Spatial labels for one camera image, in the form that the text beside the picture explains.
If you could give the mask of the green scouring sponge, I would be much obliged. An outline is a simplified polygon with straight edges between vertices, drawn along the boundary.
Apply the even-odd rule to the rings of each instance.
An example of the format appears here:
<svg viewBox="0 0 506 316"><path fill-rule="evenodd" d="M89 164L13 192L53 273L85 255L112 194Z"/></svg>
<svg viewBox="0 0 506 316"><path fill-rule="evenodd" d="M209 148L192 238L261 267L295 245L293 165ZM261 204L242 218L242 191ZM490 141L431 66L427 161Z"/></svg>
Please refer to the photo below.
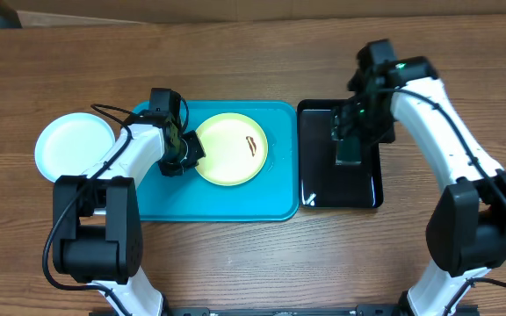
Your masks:
<svg viewBox="0 0 506 316"><path fill-rule="evenodd" d="M357 137L348 137L336 142L336 165L354 166L361 162L361 145Z"/></svg>

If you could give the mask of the yellow plate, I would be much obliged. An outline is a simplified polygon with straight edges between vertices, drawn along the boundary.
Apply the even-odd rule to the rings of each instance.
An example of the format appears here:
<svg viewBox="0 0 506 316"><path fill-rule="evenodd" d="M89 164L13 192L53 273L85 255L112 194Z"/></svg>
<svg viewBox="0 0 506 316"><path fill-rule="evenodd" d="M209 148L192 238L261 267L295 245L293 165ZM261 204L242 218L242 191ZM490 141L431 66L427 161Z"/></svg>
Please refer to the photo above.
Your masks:
<svg viewBox="0 0 506 316"><path fill-rule="evenodd" d="M236 186L254 178L268 156L263 128L239 113L221 113L205 120L197 129L205 156L196 170L208 182Z"/></svg>

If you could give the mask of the light blue plate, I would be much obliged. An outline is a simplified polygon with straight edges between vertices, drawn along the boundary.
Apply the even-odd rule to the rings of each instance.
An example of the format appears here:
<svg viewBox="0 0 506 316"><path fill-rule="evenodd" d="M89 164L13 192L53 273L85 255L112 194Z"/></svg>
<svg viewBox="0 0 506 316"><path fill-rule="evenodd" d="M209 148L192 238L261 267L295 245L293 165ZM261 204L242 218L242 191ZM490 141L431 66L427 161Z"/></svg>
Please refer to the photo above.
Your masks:
<svg viewBox="0 0 506 316"><path fill-rule="evenodd" d="M78 176L98 162L113 146L114 132L101 118L75 112L52 121L34 149L38 171L50 182L60 176Z"/></svg>

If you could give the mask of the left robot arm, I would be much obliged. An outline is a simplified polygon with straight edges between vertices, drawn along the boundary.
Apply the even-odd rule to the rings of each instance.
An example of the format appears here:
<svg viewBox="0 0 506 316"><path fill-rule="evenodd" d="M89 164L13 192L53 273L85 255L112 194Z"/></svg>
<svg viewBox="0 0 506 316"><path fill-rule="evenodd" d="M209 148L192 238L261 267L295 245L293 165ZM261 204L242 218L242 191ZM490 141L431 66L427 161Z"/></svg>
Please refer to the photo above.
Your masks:
<svg viewBox="0 0 506 316"><path fill-rule="evenodd" d="M153 88L148 107L120 121L120 137L101 161L55 181L53 227L42 253L43 274L54 288L97 291L117 315L171 313L141 266L137 188L152 167L181 176L205 157L189 117L179 93Z"/></svg>

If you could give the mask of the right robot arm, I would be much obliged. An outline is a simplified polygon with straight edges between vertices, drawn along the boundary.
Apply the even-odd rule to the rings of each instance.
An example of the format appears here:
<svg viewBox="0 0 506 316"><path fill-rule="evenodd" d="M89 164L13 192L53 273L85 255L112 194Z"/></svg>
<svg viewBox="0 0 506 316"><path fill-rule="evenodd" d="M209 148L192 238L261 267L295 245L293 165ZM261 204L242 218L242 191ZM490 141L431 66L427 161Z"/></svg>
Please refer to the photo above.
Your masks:
<svg viewBox="0 0 506 316"><path fill-rule="evenodd" d="M430 61L399 59L391 43L367 43L335 107L336 162L361 165L367 148L394 140L394 124L413 137L441 192L426 226L430 263L401 294L397 315L453 315L477 284L506 261L506 170L474 138L454 110Z"/></svg>

